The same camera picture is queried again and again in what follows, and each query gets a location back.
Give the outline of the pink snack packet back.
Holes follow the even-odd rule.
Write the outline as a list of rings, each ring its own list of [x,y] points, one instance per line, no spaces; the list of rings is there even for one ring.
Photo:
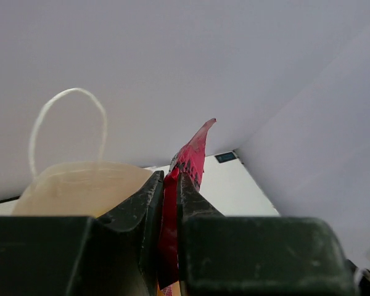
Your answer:
[[[163,180],[163,205],[160,235],[157,243],[157,282],[159,295],[179,295],[179,239],[184,219],[186,194],[199,197],[204,173],[205,147],[209,129],[216,123],[206,121],[173,157]]]

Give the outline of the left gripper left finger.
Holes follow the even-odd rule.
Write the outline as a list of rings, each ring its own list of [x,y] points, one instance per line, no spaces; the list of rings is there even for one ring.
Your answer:
[[[156,295],[163,177],[98,218],[0,216],[0,295]]]

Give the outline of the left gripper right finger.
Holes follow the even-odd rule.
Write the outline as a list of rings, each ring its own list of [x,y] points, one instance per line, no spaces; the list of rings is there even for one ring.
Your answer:
[[[182,295],[355,295],[341,244],[323,220],[224,216],[186,194]]]

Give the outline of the brown paper bag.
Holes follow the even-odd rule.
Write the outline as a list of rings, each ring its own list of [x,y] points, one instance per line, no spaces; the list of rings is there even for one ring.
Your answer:
[[[45,115],[55,102],[74,92],[86,95],[102,115],[102,136],[97,159],[60,163],[38,173],[35,147]],[[91,92],[83,88],[70,88],[46,102],[35,120],[28,145],[28,162],[33,180],[16,202],[12,215],[97,218],[140,190],[152,176],[152,171],[129,164],[105,162],[103,154],[107,135],[105,108]]]

